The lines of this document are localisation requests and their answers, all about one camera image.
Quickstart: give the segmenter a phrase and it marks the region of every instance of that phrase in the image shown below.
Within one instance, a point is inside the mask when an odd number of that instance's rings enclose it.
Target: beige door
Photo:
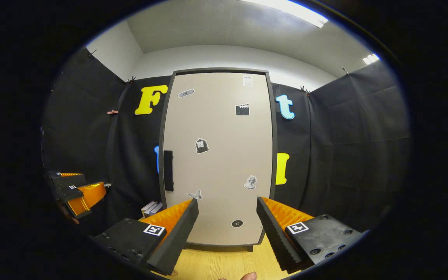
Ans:
[[[259,243],[256,201],[274,179],[273,123],[265,75],[175,76],[162,140],[173,153],[174,190],[163,192],[167,207],[201,195],[189,243]]]

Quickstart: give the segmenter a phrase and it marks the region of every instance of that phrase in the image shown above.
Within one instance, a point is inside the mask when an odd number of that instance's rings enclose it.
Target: finger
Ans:
[[[245,274],[240,280],[257,280],[257,273],[254,271],[252,273]]]

